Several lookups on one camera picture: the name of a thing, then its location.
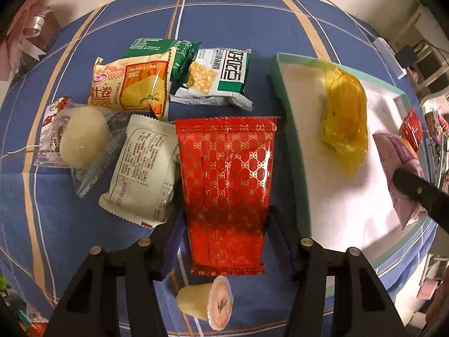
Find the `pink egg roll snack pack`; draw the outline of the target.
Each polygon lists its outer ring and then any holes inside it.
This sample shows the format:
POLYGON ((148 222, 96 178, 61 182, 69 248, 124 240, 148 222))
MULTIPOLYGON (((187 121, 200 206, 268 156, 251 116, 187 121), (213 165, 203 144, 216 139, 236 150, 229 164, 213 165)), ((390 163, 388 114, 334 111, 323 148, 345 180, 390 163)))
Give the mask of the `pink egg roll snack pack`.
POLYGON ((423 206, 402 192, 393 181, 396 176, 405 172, 415 177, 424 178, 418 155, 410 143, 399 135, 377 131, 373 135, 374 143, 381 160, 381 166, 387 180, 387 188, 393 203, 393 208, 399 219, 401 228, 408 227, 426 214, 423 206))

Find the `small red snack packet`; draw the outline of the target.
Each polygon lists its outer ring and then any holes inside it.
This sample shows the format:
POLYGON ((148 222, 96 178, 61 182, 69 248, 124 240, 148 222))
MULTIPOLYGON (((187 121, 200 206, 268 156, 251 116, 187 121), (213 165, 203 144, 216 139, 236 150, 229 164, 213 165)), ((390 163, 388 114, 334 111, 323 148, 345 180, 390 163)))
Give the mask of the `small red snack packet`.
POLYGON ((423 140, 423 130, 419 117, 411 107, 400 126, 399 134, 408 141, 411 148, 417 153, 423 140))

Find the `yellow transparent snack pack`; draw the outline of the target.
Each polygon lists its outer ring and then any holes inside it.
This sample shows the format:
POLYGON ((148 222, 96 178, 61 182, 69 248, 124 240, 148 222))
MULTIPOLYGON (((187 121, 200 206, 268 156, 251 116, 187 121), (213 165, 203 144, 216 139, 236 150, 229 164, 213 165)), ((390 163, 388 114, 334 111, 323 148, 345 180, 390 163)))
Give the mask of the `yellow transparent snack pack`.
POLYGON ((357 77, 323 63, 326 104, 320 139, 336 152, 344 171, 355 176, 368 153, 367 97, 357 77))

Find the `jelly cup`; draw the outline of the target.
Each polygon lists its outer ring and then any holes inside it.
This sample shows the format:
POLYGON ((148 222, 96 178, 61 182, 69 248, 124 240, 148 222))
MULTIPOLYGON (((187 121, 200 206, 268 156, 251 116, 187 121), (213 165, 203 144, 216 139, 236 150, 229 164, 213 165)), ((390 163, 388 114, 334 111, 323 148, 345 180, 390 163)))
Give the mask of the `jelly cup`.
POLYGON ((211 283, 185 286, 177 294, 177 306, 181 312, 206 321, 215 331, 228 325, 233 304, 231 285, 223 275, 211 283))

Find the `white pastry pack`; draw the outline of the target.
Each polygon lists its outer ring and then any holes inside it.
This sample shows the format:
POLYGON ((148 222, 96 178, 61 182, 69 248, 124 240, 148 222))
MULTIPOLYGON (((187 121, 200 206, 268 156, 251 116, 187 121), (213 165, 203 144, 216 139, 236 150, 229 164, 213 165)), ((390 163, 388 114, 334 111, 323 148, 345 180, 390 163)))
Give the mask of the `white pastry pack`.
POLYGON ((175 126, 131 115, 110 189, 99 198, 105 211, 134 224, 156 227, 168 221, 179 179, 175 126))

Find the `small red candy packet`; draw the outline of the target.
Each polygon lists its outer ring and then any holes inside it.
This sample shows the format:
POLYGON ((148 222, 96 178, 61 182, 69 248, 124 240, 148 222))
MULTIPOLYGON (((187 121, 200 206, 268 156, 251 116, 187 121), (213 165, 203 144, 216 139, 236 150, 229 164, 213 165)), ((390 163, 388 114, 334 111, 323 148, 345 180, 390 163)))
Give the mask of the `small red candy packet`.
POLYGON ((48 147, 46 140, 46 132, 48 132, 52 121, 55 116, 64 109, 64 107, 72 102, 72 99, 63 96, 59 99, 53 101, 50 105, 48 105, 44 111, 43 122, 40 130, 40 140, 39 140, 39 151, 43 151, 48 147))

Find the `clear round bun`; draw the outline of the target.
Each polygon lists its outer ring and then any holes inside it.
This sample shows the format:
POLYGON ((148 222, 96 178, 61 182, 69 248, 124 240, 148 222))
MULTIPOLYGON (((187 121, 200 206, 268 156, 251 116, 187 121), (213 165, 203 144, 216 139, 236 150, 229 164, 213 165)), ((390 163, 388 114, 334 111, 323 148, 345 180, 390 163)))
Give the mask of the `clear round bun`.
POLYGON ((85 197, 123 147, 130 117, 72 101, 52 121, 35 165, 69 169, 76 194, 85 197))

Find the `large red patterned pack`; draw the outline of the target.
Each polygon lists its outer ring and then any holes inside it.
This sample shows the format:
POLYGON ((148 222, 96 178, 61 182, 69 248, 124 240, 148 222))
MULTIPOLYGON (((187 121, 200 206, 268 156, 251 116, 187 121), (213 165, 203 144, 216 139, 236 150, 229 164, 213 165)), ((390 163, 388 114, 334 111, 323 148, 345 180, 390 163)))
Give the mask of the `large red patterned pack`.
POLYGON ((277 119, 178 119, 194 275, 262 275, 277 119))

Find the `white green cracker pack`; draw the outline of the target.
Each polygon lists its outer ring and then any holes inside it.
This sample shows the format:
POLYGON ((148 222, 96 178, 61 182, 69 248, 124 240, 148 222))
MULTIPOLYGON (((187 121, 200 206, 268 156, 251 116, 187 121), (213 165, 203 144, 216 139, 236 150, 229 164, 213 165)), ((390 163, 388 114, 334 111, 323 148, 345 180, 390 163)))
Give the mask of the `white green cracker pack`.
POLYGON ((251 57, 250 49, 199 49, 184 83, 170 99, 178 104, 234 105, 252 111, 253 102, 244 95, 251 57))

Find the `colourful clutter pile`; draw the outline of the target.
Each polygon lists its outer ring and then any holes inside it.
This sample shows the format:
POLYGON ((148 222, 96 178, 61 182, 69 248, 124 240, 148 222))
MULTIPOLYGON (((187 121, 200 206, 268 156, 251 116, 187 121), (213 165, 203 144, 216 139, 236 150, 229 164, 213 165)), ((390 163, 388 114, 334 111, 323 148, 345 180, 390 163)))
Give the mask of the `colourful clutter pile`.
POLYGON ((448 121, 435 109, 425 113, 429 138, 426 145, 430 155, 432 182, 440 189, 448 189, 448 121))

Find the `white shelf rack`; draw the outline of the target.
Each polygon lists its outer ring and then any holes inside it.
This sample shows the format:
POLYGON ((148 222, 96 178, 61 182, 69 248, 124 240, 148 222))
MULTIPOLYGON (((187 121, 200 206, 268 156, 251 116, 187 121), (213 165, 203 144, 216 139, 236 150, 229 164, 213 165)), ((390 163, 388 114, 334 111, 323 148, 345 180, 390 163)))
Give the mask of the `white shelf rack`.
POLYGON ((448 90, 448 35, 431 10, 419 4, 409 20, 390 40, 395 51, 411 46, 417 59, 407 69, 414 78, 419 100, 448 90))

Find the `white power strip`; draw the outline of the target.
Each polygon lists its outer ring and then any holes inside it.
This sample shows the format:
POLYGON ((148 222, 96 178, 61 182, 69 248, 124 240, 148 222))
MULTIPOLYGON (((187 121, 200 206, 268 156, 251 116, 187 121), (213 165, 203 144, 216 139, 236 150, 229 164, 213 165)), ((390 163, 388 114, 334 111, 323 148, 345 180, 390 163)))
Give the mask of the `white power strip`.
POLYGON ((399 64, 399 62, 395 58, 395 52, 384 38, 376 38, 373 42, 373 45, 375 49, 381 54, 383 60, 392 69, 393 73, 398 79, 406 77, 407 71, 399 64))

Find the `black power adapter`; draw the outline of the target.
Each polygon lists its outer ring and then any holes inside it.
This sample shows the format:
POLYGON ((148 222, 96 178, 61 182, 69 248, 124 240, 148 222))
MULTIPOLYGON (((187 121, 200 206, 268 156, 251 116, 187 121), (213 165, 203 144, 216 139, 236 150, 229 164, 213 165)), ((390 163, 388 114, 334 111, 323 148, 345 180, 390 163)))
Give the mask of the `black power adapter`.
POLYGON ((406 69, 417 62, 417 49, 413 46, 405 45, 395 54, 395 59, 401 68, 406 69))

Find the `yellow egg roll snack pack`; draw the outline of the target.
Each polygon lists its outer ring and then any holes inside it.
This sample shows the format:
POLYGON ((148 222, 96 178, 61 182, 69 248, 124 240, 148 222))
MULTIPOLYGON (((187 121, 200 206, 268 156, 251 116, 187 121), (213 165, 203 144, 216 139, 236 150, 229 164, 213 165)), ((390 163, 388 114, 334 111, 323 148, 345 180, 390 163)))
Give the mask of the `yellow egg roll snack pack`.
POLYGON ((170 75, 177 49, 163 53, 94 63, 88 104, 115 111, 149 111, 168 119, 170 75))

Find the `pink flower bouquet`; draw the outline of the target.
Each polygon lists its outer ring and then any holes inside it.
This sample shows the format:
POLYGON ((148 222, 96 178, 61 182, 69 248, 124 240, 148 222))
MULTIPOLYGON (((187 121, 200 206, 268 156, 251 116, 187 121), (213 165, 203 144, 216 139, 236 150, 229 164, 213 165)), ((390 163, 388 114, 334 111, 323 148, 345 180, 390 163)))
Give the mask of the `pink flower bouquet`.
POLYGON ((10 23, 6 36, 1 38, 1 80, 9 79, 15 71, 22 52, 22 42, 38 37, 52 10, 48 3, 54 0, 26 0, 10 23))

